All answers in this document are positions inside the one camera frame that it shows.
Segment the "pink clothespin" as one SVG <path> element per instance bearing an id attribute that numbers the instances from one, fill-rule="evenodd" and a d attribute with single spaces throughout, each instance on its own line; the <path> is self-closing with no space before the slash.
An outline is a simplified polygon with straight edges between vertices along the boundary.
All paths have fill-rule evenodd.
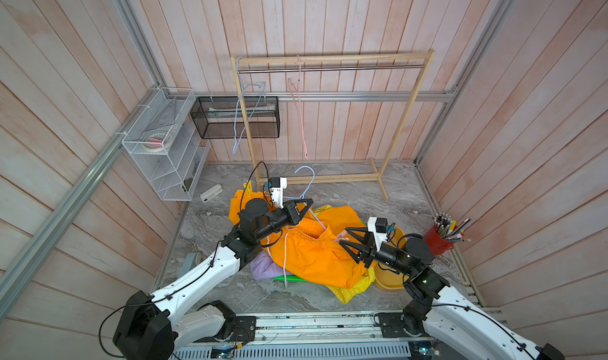
<path id="1" fill-rule="evenodd" d="M 336 243 L 340 243 L 341 241 L 348 241 L 348 233 L 346 231 L 341 232 L 334 241 Z"/>

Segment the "orange shorts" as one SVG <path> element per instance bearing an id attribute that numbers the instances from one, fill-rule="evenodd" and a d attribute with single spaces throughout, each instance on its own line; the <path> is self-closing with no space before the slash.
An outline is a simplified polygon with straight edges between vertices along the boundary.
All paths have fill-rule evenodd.
<path id="1" fill-rule="evenodd" d="M 262 251 L 267 252 L 277 265 L 295 275 L 313 282 L 312 263 L 319 248 L 315 236 L 324 233 L 321 225 L 308 212 L 296 226 L 283 228 L 279 233 L 263 239 Z"/>

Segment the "yellow shorts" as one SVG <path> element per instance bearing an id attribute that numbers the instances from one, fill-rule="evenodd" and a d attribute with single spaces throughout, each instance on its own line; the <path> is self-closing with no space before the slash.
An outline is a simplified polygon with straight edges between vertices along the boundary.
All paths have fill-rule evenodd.
<path id="1" fill-rule="evenodd" d="M 313 212 L 326 226 L 324 233 L 315 236 L 319 248 L 313 257 L 313 282 L 329 287 L 346 305 L 375 281 L 375 273 L 362 263 L 357 264 L 334 240 L 346 228 L 365 224 L 350 206 L 326 205 Z"/>

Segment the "yellow clothespin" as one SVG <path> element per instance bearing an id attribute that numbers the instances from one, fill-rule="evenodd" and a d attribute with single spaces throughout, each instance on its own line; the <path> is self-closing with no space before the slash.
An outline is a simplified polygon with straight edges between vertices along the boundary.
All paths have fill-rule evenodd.
<path id="1" fill-rule="evenodd" d="M 253 192 L 252 183 L 250 180 L 248 180 L 246 183 L 244 183 L 243 186 L 244 186 L 245 195 L 250 195 Z"/>

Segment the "purple shorts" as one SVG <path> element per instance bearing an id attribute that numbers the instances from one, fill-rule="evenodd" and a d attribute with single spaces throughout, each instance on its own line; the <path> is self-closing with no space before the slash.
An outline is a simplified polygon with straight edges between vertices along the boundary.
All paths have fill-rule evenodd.
<path id="1" fill-rule="evenodd" d="M 250 263 L 250 272 L 255 280 L 274 279 L 288 275 L 287 271 L 277 265 L 267 252 L 261 252 Z"/>

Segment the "pink wire hanger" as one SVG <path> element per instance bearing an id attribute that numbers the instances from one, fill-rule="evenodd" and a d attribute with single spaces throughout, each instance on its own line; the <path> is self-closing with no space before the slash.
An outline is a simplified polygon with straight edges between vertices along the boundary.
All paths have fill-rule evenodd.
<path id="1" fill-rule="evenodd" d="M 302 65 L 303 65 L 303 62 L 301 60 L 301 57 L 297 56 L 296 58 L 298 59 L 298 61 L 297 61 L 297 65 L 298 65 L 298 70 L 297 70 L 298 77 L 297 77 L 297 81 L 296 82 L 294 82 L 293 79 L 288 78 L 288 90 L 290 92 L 291 99 L 292 99 L 293 103 L 295 104 L 297 116 L 298 116 L 298 119 L 299 119 L 299 128 L 300 128 L 300 135 L 301 135 L 301 140 L 302 140 L 303 157 L 306 160 L 308 160 L 309 159 L 309 153 L 308 153 L 308 148 L 307 148 L 305 127 L 304 127 L 304 108 L 303 108 L 303 105 L 302 105 L 302 98 L 301 98 L 301 81 L 302 81 Z"/>

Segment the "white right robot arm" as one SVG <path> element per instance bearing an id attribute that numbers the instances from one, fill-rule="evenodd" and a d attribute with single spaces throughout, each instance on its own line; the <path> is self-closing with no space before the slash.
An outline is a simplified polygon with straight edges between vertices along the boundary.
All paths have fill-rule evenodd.
<path id="1" fill-rule="evenodd" d="M 402 282 L 411 297 L 402 311 L 402 328 L 411 336 L 427 334 L 468 359 L 563 359 L 551 344 L 539 346 L 514 333 L 467 300 L 431 264 L 435 256 L 421 236 L 401 247 L 386 241 L 388 233 L 373 228 L 346 228 L 340 246 L 358 264 L 384 265 L 406 277 Z"/>

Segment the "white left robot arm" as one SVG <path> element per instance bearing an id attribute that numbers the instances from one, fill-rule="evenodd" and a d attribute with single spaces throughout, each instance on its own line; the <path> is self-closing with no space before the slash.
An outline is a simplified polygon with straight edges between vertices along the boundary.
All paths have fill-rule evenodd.
<path id="1" fill-rule="evenodd" d="M 203 262 L 151 294 L 138 291 L 117 309 L 112 338 L 117 358 L 169 359 L 200 339 L 239 343 L 235 314 L 221 301 L 192 307 L 220 282 L 239 273 L 265 248 L 264 239 L 296 226 L 313 205 L 310 198 L 283 200 L 285 178 L 269 179 L 271 195 L 237 201 L 237 222 Z"/>

